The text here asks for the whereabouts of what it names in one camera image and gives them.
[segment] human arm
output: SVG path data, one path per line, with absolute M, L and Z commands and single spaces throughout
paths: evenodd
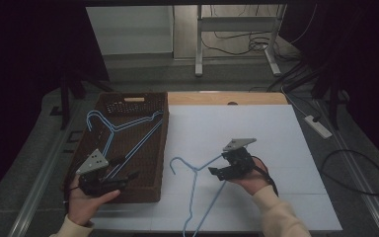
M 254 161 L 259 168 L 267 172 L 267 167 L 260 159 L 255 158 Z M 254 203 L 263 215 L 264 236 L 311 236 L 304 223 L 296 217 L 291 204 L 281 200 L 258 171 L 253 170 L 243 179 L 230 182 L 240 185 L 253 197 Z
M 79 185 L 79 176 L 76 176 L 70 186 L 69 210 L 64 218 L 63 225 L 57 234 L 51 237 L 85 237 L 92 232 L 93 224 L 90 219 L 97 212 L 98 208 L 116 198 L 119 191 L 112 191 L 100 197 L 86 196 Z

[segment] hand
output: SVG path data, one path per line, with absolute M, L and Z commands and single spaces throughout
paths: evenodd
M 70 189 L 69 197 L 69 213 L 67 217 L 75 224 L 85 226 L 89 220 L 97 212 L 100 205 L 116 198 L 119 195 L 119 190 L 112 191 L 100 197 L 86 196 L 81 189 L 77 188 L 79 185 L 79 176 L 77 175 L 73 180 Z
M 262 160 L 258 158 L 253 159 L 258 167 L 267 172 L 267 167 Z M 230 182 L 242 186 L 251 196 L 260 189 L 269 185 L 269 182 L 264 178 L 264 176 L 256 170 L 252 170 L 251 173 L 247 174 L 243 179 L 230 180 Z

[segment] metal leg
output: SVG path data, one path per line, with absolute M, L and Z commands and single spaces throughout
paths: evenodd
M 196 22 L 196 56 L 195 56 L 195 76 L 202 76 L 202 44 L 201 44 L 201 32 L 202 32 L 202 6 L 197 6 L 197 22 Z
M 275 43 L 276 37 L 278 36 L 279 28 L 281 27 L 282 18 L 284 16 L 285 8 L 287 5 L 280 5 L 279 11 L 276 13 L 275 23 L 273 25 L 272 32 L 269 38 L 269 44 L 265 50 L 265 56 L 269 63 L 270 69 L 274 76 L 280 76 L 281 71 L 278 68 L 278 65 L 275 62 L 275 56 L 273 51 L 273 45 Z

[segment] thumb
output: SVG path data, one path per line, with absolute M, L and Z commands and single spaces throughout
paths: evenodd
M 100 205 L 116 198 L 118 195 L 119 195 L 119 190 L 112 191 L 112 192 L 109 192 L 109 193 L 102 195 L 101 197 L 96 198 L 95 201 L 96 201 L 97 205 L 100 206 Z

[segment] person's left hand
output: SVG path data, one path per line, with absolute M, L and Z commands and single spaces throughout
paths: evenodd
M 81 189 L 77 188 L 79 185 L 79 176 L 77 175 L 70 185 L 69 197 L 69 213 L 67 217 L 75 224 L 86 226 L 89 220 L 97 212 L 100 205 L 116 198 L 119 195 L 119 190 L 112 191 L 100 197 L 86 196 Z

